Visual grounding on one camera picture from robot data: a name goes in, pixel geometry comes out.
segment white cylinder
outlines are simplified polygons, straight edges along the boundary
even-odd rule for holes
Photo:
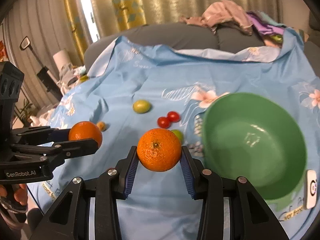
[[[57,65],[58,70],[60,71],[63,65],[71,63],[71,59],[68,55],[68,52],[63,49],[53,55],[53,60]]]

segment white tag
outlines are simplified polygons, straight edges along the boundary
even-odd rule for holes
[[[313,208],[317,201],[317,173],[307,171],[305,209]]]

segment mandarin orange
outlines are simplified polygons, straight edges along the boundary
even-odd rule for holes
[[[102,144],[102,133],[93,122],[82,121],[76,123],[69,132],[69,141],[90,138],[94,139],[98,143],[98,148],[100,148]]]
[[[137,154],[141,164],[151,171],[167,171],[181,158],[181,143],[170,130],[155,128],[139,140]]]

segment yellow-green fruit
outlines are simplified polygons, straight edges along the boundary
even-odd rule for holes
[[[106,129],[107,129],[107,126],[104,122],[100,121],[100,122],[97,122],[97,126],[99,128],[99,130],[101,132],[104,132]]]
[[[183,133],[177,129],[171,130],[178,138],[180,142],[183,142]]]
[[[138,114],[144,114],[151,108],[151,104],[146,100],[138,100],[133,104],[133,110]]]

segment fingers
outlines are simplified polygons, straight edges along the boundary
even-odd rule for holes
[[[7,190],[2,185],[0,185],[0,196],[1,197],[6,197],[7,196]]]
[[[27,188],[19,188],[14,193],[14,199],[21,205],[26,206],[28,203],[28,191]]]
[[[20,188],[27,189],[27,184],[19,184]]]

